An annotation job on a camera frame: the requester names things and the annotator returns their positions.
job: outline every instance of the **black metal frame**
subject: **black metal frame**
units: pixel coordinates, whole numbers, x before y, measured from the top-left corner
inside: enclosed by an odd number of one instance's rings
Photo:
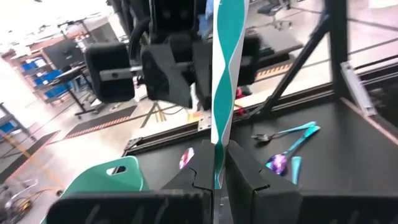
[[[346,41],[348,40],[347,14],[344,13],[346,10],[346,0],[325,0],[325,10],[321,16],[319,24],[312,34],[311,40],[305,45],[300,55],[297,57],[287,74],[280,81],[273,94],[268,97],[264,103],[248,107],[248,111],[261,107],[261,119],[264,119],[264,117],[272,118],[275,115],[280,116],[281,113],[297,111],[335,98],[343,97],[351,99],[351,94],[348,91],[347,84],[341,71],[341,63],[348,61],[348,43]],[[294,79],[326,33],[329,33],[330,35],[332,82],[291,95],[282,96],[285,89]],[[398,80],[398,73],[396,73],[396,71],[398,71],[398,65],[389,65],[377,70],[371,70],[370,72],[359,74],[359,76],[362,79],[365,88],[370,90],[379,87],[379,85],[382,85],[385,82],[390,82],[391,78]],[[234,125],[236,123],[253,122],[258,119],[257,117],[254,116],[246,121],[235,122]],[[389,124],[379,115],[374,115],[371,119],[378,122],[379,125],[388,130],[395,137],[398,137],[398,129]],[[198,131],[197,126],[198,122],[194,122],[159,134],[140,138],[139,141],[136,141],[134,148],[127,147],[125,149],[123,156],[135,156],[137,154],[160,149],[182,140],[186,141],[202,135],[209,135],[210,130]]]

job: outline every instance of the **gray floor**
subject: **gray floor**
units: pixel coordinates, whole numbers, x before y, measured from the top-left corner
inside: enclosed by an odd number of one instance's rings
[[[251,6],[248,26],[264,26],[271,21],[270,18],[255,13],[259,5],[261,5],[261,2]],[[306,0],[295,3],[294,8],[289,11],[280,12],[277,17],[278,19],[293,21],[292,35],[299,41],[306,43],[309,34],[317,24],[320,15],[319,12],[322,9],[322,1]],[[395,19],[397,14],[398,6],[384,9],[368,9],[367,0],[349,1],[349,16],[351,18],[349,21],[349,51],[351,52],[350,59],[354,66],[398,54],[398,23]],[[310,88],[330,81],[328,48],[328,37],[325,37],[314,53],[312,53],[304,68],[296,76],[293,84],[291,84],[295,88],[292,87],[287,91],[298,91],[299,89]],[[300,50],[293,52],[295,55],[299,53]],[[255,93],[265,90],[272,91],[280,79],[281,77],[274,77],[255,83],[251,89]],[[121,108],[133,104],[135,102],[128,102],[123,104]],[[171,105],[161,103],[160,106],[166,108]],[[132,116],[146,114],[151,107],[152,102],[149,100],[140,101]],[[38,112],[30,114],[40,114],[39,112],[43,112],[43,110],[45,110],[46,114],[45,116],[34,116],[34,119],[37,120],[37,124],[34,127],[37,137],[61,130],[54,139],[54,141],[57,141],[63,138],[77,123],[81,122],[73,116],[78,111],[76,104],[68,103],[66,106],[56,108],[39,105],[36,108]],[[171,108],[166,112],[173,113],[177,110],[178,108]],[[92,116],[89,116],[85,116],[84,119],[92,119]],[[167,120],[171,123],[185,120],[186,117],[187,112],[185,110],[175,115],[166,115]],[[34,158],[43,163],[53,174],[46,175],[34,163],[28,162],[10,181],[15,181],[15,178],[36,178],[40,180],[39,185],[36,187],[37,190],[65,187],[89,166],[119,158],[127,141],[133,132],[141,127],[144,120],[145,117],[140,117],[101,131],[50,144],[36,153]],[[147,129],[159,129],[161,125],[156,122],[153,115],[148,121],[147,127],[149,128]],[[22,141],[22,145],[25,145],[25,147],[29,147],[32,144],[31,142],[28,143],[27,140],[23,141],[24,137],[18,134],[16,138]],[[61,182],[63,186],[58,186],[56,182]],[[34,203],[32,211],[21,223],[38,223],[54,200],[56,200],[56,197],[53,192],[44,193]]]

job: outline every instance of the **blue storage bin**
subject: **blue storage bin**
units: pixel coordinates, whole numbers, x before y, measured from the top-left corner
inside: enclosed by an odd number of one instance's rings
[[[57,85],[57,86],[53,87],[51,90],[46,91],[44,94],[48,98],[52,98],[52,97],[58,97],[58,96],[64,94],[66,91],[67,91],[67,89],[63,85]]]
[[[31,69],[37,68],[37,65],[36,65],[36,63],[34,63],[34,62],[31,62],[31,63],[24,63],[24,64],[22,64],[22,68],[23,68],[24,71],[26,72],[26,71],[29,71],[29,70],[31,70]]]
[[[43,74],[41,77],[35,78],[34,82],[36,85],[42,85],[44,81],[51,82],[54,78],[57,78],[61,74],[62,72],[60,70],[54,70],[52,72]]]
[[[15,128],[15,126],[11,122],[8,122],[8,123],[0,126],[0,130],[3,131],[4,133],[9,133],[14,128]]]

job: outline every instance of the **metal rod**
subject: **metal rod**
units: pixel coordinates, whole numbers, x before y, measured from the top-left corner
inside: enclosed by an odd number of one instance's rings
[[[282,96],[283,92],[286,90],[288,85],[292,82],[292,80],[298,74],[299,70],[302,68],[304,63],[309,58],[309,56],[315,50],[315,47],[317,47],[319,42],[322,40],[323,36],[328,32],[328,27],[329,27],[329,18],[328,16],[325,16],[324,20],[320,22],[320,25],[318,25],[315,28],[314,32],[312,32],[313,33],[312,38],[304,46],[304,49],[300,52],[300,55],[298,55],[297,59],[295,60],[289,71],[279,82],[278,86],[271,94],[271,96],[268,97],[264,107],[261,108],[262,113],[271,112],[272,107],[277,103],[280,96]]]
[[[60,26],[58,26],[58,28],[61,30],[61,34],[62,34],[63,38],[64,38],[65,40],[67,40],[67,39],[68,39],[68,36],[65,34],[65,32],[61,29]]]
[[[337,97],[347,97],[348,87],[341,63],[348,61],[347,0],[325,0],[330,17],[329,48],[333,89]]]
[[[147,113],[147,115],[146,115],[144,121],[142,122],[140,128],[143,128],[143,127],[145,127],[145,125],[147,125],[147,123],[148,123],[148,121],[149,121],[149,118],[150,118],[150,116],[152,115],[152,113],[155,111],[155,109],[156,109],[156,105],[155,105],[155,103],[154,103],[154,104],[152,105],[152,107],[150,108],[149,112]]]
[[[92,41],[97,42],[97,39],[95,38],[95,36],[90,32],[90,30],[87,28],[85,21],[84,20],[80,20],[79,21],[81,23],[81,25],[83,26],[84,30],[86,31],[86,33],[90,36],[90,38],[92,39]]]
[[[380,59],[380,60],[377,60],[377,61],[374,61],[374,62],[370,62],[370,63],[366,63],[364,65],[357,66],[357,67],[354,68],[354,70],[366,68],[366,67],[369,67],[369,66],[372,66],[372,65],[377,65],[379,63],[383,63],[383,62],[386,62],[386,61],[389,61],[389,60],[393,60],[393,59],[396,59],[396,58],[398,58],[398,55],[393,55],[393,56],[386,57],[386,58],[383,58],[383,59]]]
[[[369,97],[365,87],[361,84],[361,79],[355,74],[349,62],[341,63],[343,78],[348,85],[349,91],[353,96],[356,106],[359,107],[364,116],[376,115],[377,111]]]
[[[192,65],[192,62],[180,62],[176,63],[177,67],[185,68]],[[99,78],[101,81],[111,81],[124,78],[133,78],[132,72],[142,71],[142,65],[132,66],[130,68],[117,68],[99,71]]]

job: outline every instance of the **black floor mat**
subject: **black floor mat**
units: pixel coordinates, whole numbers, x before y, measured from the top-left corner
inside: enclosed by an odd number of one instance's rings
[[[58,131],[41,137],[30,148],[28,148],[28,150],[26,150],[26,152],[29,153],[30,155],[33,155],[39,149],[46,146],[57,133],[58,133]],[[26,156],[21,154],[14,162],[12,162],[12,164],[9,167],[4,169],[0,173],[0,183],[5,182],[6,179],[9,178],[13,173],[15,173],[15,171],[18,170],[18,168],[20,166],[22,166],[23,163],[25,163],[27,160],[28,160],[28,158],[26,158]]]
[[[64,139],[74,138],[129,121],[131,114],[136,108],[137,106],[131,106],[100,118],[78,124],[64,137]]]

